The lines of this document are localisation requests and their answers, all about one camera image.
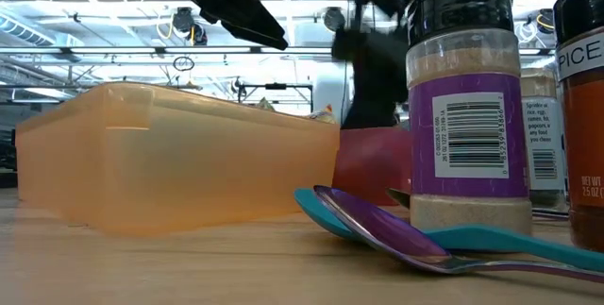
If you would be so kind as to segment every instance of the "jar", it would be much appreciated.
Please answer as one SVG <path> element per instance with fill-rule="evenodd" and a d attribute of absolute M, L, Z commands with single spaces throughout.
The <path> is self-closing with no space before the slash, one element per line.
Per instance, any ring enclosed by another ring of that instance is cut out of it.
<path fill-rule="evenodd" d="M 511 0 L 414 0 L 407 19 L 411 223 L 530 234 Z"/>
<path fill-rule="evenodd" d="M 604 252 L 604 0 L 558 0 L 554 22 L 573 241 Z"/>
<path fill-rule="evenodd" d="M 566 211 L 562 109 L 556 98 L 554 72 L 523 69 L 520 90 L 530 202 L 534 208 Z"/>

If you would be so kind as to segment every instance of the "teal plastic spoon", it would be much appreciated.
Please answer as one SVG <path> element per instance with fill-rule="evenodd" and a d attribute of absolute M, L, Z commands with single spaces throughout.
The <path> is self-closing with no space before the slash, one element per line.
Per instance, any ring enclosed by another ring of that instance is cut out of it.
<path fill-rule="evenodd" d="M 313 190 L 296 190 L 294 197 L 302 211 L 319 226 L 344 239 L 361 242 L 361 238 L 350 231 L 323 205 Z M 436 244 L 448 250 L 522 252 L 558 263 L 604 272 L 604 254 L 550 243 L 505 229 L 472 225 L 427 230 L 424 233 Z"/>

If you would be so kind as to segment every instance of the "spice jar with orange label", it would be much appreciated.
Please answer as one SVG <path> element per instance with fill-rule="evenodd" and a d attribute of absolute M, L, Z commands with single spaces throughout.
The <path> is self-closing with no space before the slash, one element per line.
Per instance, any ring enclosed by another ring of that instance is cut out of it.
<path fill-rule="evenodd" d="M 604 0 L 558 0 L 554 21 L 573 241 L 604 252 Z"/>

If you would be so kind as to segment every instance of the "spoon handle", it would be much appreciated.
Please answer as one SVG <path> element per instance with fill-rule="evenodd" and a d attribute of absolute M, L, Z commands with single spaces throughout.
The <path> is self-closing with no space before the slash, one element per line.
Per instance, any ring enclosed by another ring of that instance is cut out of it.
<path fill-rule="evenodd" d="M 430 238 L 447 249 L 472 247 L 475 250 L 523 252 L 586 270 L 604 272 L 602 253 L 551 243 L 505 229 L 463 226 L 435 231 L 430 234 Z M 455 247 L 460 243 L 463 243 L 463 247 Z"/>
<path fill-rule="evenodd" d="M 487 272 L 487 271 L 522 271 L 545 273 L 554 276 L 568 277 L 578 280 L 588 280 L 604 283 L 604 273 L 587 271 L 572 266 L 552 265 L 548 263 L 530 263 L 530 262 L 480 262 L 466 266 L 466 271 Z"/>

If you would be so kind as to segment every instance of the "wooden tabletop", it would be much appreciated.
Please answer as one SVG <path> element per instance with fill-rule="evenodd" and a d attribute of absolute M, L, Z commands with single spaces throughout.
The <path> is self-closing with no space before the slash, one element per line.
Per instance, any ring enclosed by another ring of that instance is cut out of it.
<path fill-rule="evenodd" d="M 564 225 L 537 235 L 568 242 Z M 2 305 L 601 305 L 604 285 L 528 273 L 418 273 L 303 214 L 154 239 L 109 238 L 0 190 Z"/>

